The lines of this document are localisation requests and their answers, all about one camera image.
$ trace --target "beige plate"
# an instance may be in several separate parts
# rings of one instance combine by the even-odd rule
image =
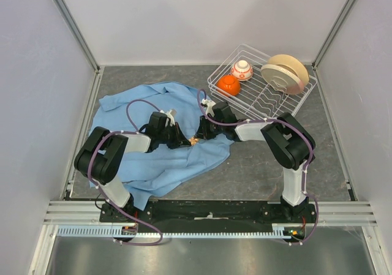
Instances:
[[[305,86],[309,83],[309,74],[305,66],[293,56],[276,55],[271,57],[267,64],[281,66],[286,70],[291,71],[291,73],[294,73],[299,79],[301,79]]]
[[[283,67],[267,64],[261,71],[264,80],[278,91],[287,94],[299,94],[304,91],[304,83]]]

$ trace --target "gray work surface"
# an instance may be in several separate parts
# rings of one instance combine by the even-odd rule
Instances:
[[[217,66],[135,66],[106,67],[98,99],[141,84],[177,81],[208,91],[207,78]],[[349,193],[336,152],[324,106],[317,87],[296,115],[316,142],[316,159],[309,166],[307,189],[323,201],[347,201]],[[283,191],[282,167],[264,141],[234,143],[230,157],[217,168],[182,183],[162,198],[278,200]],[[72,198],[96,198],[88,180],[76,174]]]
[[[270,239],[174,238],[160,246],[133,247],[120,246],[107,238],[57,237],[47,271],[47,275],[52,274],[372,275],[375,272],[362,231],[350,227],[350,231],[318,228],[303,246],[292,247]]]

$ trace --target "white wire dish rack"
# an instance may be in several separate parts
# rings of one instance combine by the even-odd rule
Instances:
[[[302,93],[295,96],[284,93],[284,88],[272,87],[262,77],[260,68],[267,63],[270,56],[248,45],[241,44],[233,53],[208,77],[209,90],[213,96],[223,99],[229,105],[246,115],[249,119],[273,118],[281,113],[289,112],[293,116],[298,112],[308,95],[317,84],[317,79],[309,76],[309,83]],[[230,73],[231,66],[246,60],[253,67],[253,76],[241,81],[238,95],[231,96],[218,88],[217,82],[222,76]]]

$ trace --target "crumpled blue fabric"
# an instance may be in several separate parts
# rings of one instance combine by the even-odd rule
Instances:
[[[126,116],[126,106],[134,99],[145,99],[163,111],[175,109],[175,120],[190,139],[195,135],[199,117],[197,89],[177,82],[140,85],[127,91],[105,96],[99,100],[92,128],[102,126],[110,130],[134,131]],[[148,123],[155,109],[144,102],[134,102],[129,107],[132,120],[140,128]],[[230,144],[224,135],[203,141],[192,147],[169,149],[160,145],[151,153],[126,153],[118,176],[134,197],[134,205],[144,209],[152,195],[161,197],[182,182],[190,180],[221,164],[230,154]]]

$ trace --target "white panel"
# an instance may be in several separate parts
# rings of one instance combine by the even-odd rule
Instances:
[[[311,62],[345,0],[65,0],[100,64],[222,62],[246,43]]]
[[[94,73],[52,0],[0,9],[0,274],[27,274]]]
[[[354,190],[392,254],[392,0],[358,0],[320,65]]]

